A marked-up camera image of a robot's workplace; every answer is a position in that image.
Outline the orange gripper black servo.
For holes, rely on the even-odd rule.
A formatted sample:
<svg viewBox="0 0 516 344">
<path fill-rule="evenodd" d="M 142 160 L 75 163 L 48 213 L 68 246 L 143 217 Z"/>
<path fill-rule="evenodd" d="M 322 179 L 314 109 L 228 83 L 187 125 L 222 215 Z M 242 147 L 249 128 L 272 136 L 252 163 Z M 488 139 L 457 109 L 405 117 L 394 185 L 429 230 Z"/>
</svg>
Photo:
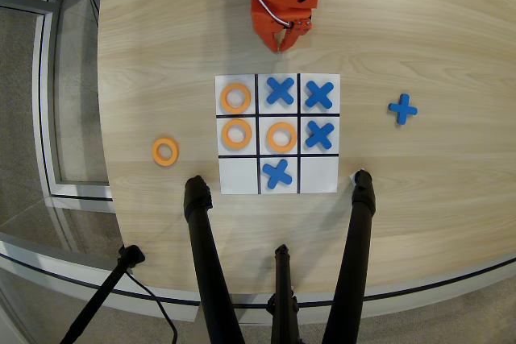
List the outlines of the orange gripper black servo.
<svg viewBox="0 0 516 344">
<path fill-rule="evenodd" d="M 251 15 L 256 33 L 274 53 L 290 49 L 313 26 L 311 9 L 283 7 L 265 0 L 252 0 Z"/>
</svg>

